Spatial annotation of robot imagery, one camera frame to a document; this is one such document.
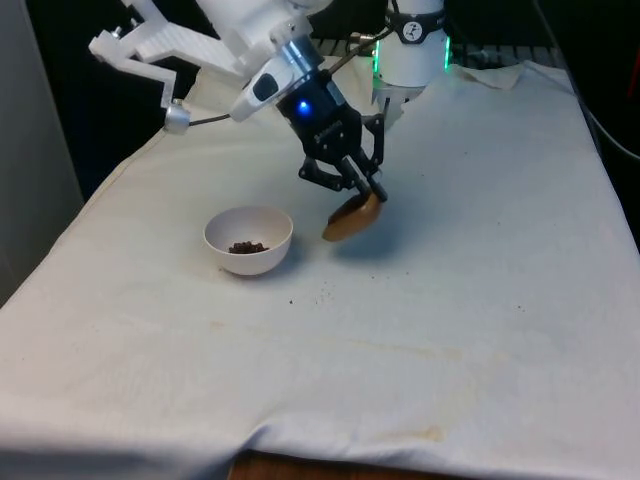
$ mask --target gray wall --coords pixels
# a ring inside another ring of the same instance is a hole
[[[0,305],[81,207],[22,0],[0,1]]]

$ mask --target cable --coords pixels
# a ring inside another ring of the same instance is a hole
[[[490,56],[491,55],[495,55],[497,57],[502,57],[511,61],[514,61],[516,63],[522,63],[520,61],[519,58],[513,56],[513,55],[509,55],[508,53],[504,53],[504,52],[487,52],[486,50],[480,50],[477,52],[471,52],[468,53],[467,56],[469,57],[475,57],[475,56],[482,56],[484,57],[485,61],[489,61]],[[576,100],[578,100],[578,102],[580,103],[580,105],[582,106],[582,108],[584,108],[585,112],[587,113],[587,115],[589,115],[589,118],[591,120],[593,120],[593,123],[595,123],[595,125],[598,127],[598,130],[600,130],[600,132],[607,137],[607,139],[609,139],[609,141],[618,149],[620,150],[622,153],[624,153],[625,155],[633,158],[634,160],[640,161],[640,155],[632,152],[631,150],[629,150],[628,148],[626,148],[624,145],[622,145],[618,140],[615,139],[615,137],[609,133],[609,131],[604,127],[604,125],[602,125],[602,122],[600,122],[600,120],[598,120],[598,117],[595,116],[595,114],[589,109],[589,107],[587,106],[587,104],[585,103],[585,101],[582,99],[582,97],[580,97],[576,91],[571,90],[569,87],[567,87],[565,84],[563,84],[561,81],[557,80],[556,78],[553,78],[551,75],[538,70],[537,68],[533,67],[531,64],[529,63],[522,63],[522,65],[524,65],[524,67],[531,71],[536,73],[537,75],[540,75],[541,77],[545,78],[546,80],[549,80],[550,82],[554,83],[555,85],[557,85],[558,87],[560,87],[562,89],[563,92],[571,95],[572,97],[575,97]]]
[[[203,120],[196,120],[195,122],[190,122],[189,126],[197,127],[198,125],[206,125],[207,123],[221,122],[222,120],[227,120],[229,118],[231,118],[231,115],[227,113],[225,115],[220,115],[219,117],[205,118]]]
[[[538,14],[538,17],[540,18],[540,22],[542,23],[542,26],[546,30],[547,35],[549,36],[549,39],[551,40],[551,42],[553,42],[553,45],[556,47],[556,49],[558,50],[558,52],[560,53],[562,58],[567,58],[567,57],[565,57],[564,52],[562,51],[562,48],[560,47],[560,42],[558,42],[558,39],[557,39],[555,33],[553,32],[553,28],[551,28],[551,25],[549,24],[549,20],[547,19],[547,16],[544,14],[544,11],[542,10],[542,7],[540,7],[540,2],[538,0],[531,0],[531,2],[533,3],[533,8],[536,10],[536,12]],[[530,68],[530,70],[533,70],[536,73],[538,73],[538,74],[540,74],[540,75],[542,75],[542,76],[544,76],[544,77],[546,77],[548,79],[552,79],[552,77],[550,77],[550,76],[548,76],[546,74],[543,74],[542,72],[539,72],[535,68]],[[616,140],[615,137],[613,135],[611,135],[606,128],[604,128],[604,125],[602,125],[600,120],[598,120],[598,118],[594,115],[594,113],[587,106],[587,102],[584,100],[584,97],[580,93],[580,89],[578,88],[578,85],[575,82],[575,79],[574,79],[573,74],[571,73],[571,70],[569,69],[569,67],[567,67],[566,71],[567,71],[567,75],[569,76],[569,80],[571,81],[571,84],[573,85],[573,89],[574,89],[574,91],[571,92],[571,94],[574,95],[578,99],[578,102],[580,103],[580,105],[589,114],[589,117],[591,117],[591,120],[593,120],[593,123],[596,124],[596,126],[600,129],[602,134],[604,134],[604,136],[607,137],[609,139],[609,141],[618,150],[620,150],[622,153],[624,153],[625,155],[628,155],[629,157],[633,158],[636,161],[640,161],[640,155],[638,155],[638,154],[632,152],[631,150],[629,150],[628,148],[626,148],[624,145],[622,145],[620,142],[618,142],[618,140]]]
[[[363,43],[362,45],[358,45],[356,48],[352,49],[346,57],[342,57],[340,60],[338,60],[329,69],[329,73],[331,75],[333,75],[338,70],[340,70],[342,67],[344,67],[347,63],[349,63],[351,60],[353,60],[355,57],[357,57],[361,52],[365,51],[367,48],[371,47],[372,45],[375,45],[376,42],[379,42],[380,40],[383,40],[383,39],[387,38],[393,32],[394,32],[393,29],[387,28],[387,30],[385,30],[384,32],[376,35],[371,40]]]

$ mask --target green led light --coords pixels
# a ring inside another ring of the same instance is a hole
[[[376,49],[373,51],[373,73],[380,71],[380,40],[376,42]]]
[[[449,70],[449,62],[451,59],[451,37],[447,37],[447,45],[444,49],[444,69]]]

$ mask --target white cloth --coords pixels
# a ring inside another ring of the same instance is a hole
[[[366,77],[338,79],[359,107]],[[201,76],[190,102],[237,88]],[[112,176],[0,311],[0,477],[198,478],[254,448],[640,478],[640,262],[574,98],[442,76],[389,133],[380,222],[341,245],[320,235],[346,195],[301,161],[266,110]],[[202,239],[243,204],[296,225],[258,279]]]

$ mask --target brown food pellet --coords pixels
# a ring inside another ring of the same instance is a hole
[[[250,255],[252,253],[262,253],[269,250],[262,243],[242,242],[234,243],[233,247],[229,247],[229,253],[234,255]]]

